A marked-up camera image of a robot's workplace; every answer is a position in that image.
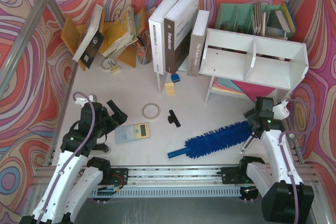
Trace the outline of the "blue microfiber duster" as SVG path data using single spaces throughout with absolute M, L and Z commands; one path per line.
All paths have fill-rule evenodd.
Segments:
M 185 141 L 184 148 L 169 152 L 167 156 L 172 159 L 186 155 L 189 158 L 196 159 L 243 143 L 251 135 L 252 130 L 247 121 L 237 122 L 193 137 Z

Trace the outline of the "black detached gripper part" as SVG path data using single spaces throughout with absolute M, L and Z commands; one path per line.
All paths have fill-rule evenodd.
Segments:
M 181 126 L 173 110 L 169 110 L 169 116 L 167 117 L 167 120 L 170 124 L 175 124 L 176 127 Z

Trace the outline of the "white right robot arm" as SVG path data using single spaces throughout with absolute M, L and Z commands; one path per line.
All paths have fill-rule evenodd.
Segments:
M 239 162 L 242 178 L 255 184 L 266 221 L 306 223 L 314 199 L 311 186 L 305 185 L 293 163 L 282 120 L 289 116 L 287 101 L 274 105 L 272 98 L 257 97 L 254 109 L 244 114 L 254 137 L 268 155 L 271 171 L 258 157 L 244 156 Z

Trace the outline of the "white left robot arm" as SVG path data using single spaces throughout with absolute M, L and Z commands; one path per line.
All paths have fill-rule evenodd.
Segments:
M 97 140 L 114 131 L 127 115 L 109 100 L 108 110 L 99 102 L 88 100 L 81 106 L 80 119 L 63 136 L 55 171 L 40 202 L 21 223 L 74 223 L 92 190 L 112 179 L 109 160 L 89 157 Z

